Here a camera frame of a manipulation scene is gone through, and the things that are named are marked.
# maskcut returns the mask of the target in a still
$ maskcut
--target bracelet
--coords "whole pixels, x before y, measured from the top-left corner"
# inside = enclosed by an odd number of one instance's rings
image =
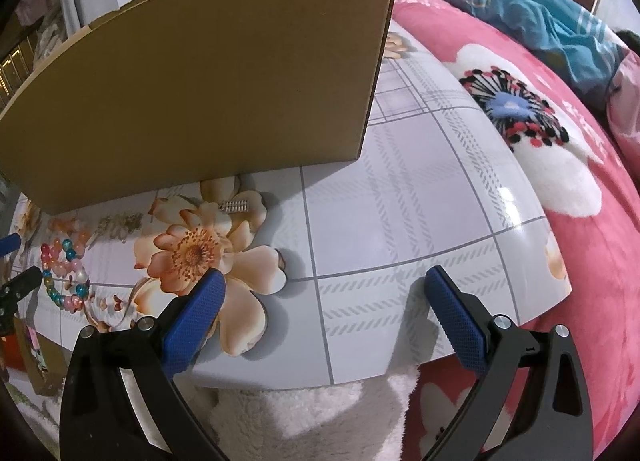
[[[74,245],[71,239],[65,239],[60,242],[56,238],[53,244],[49,246],[44,243],[40,247],[42,261],[42,277],[44,285],[47,288],[47,295],[60,309],[75,313],[79,309],[84,308],[84,301],[89,295],[89,276],[82,266],[80,259],[84,256],[85,242],[84,239],[89,236],[80,235],[80,240]],[[64,251],[65,258],[59,261],[60,253]],[[54,287],[53,273],[57,277],[66,277],[69,275],[68,290],[74,290],[71,295],[61,295]]]

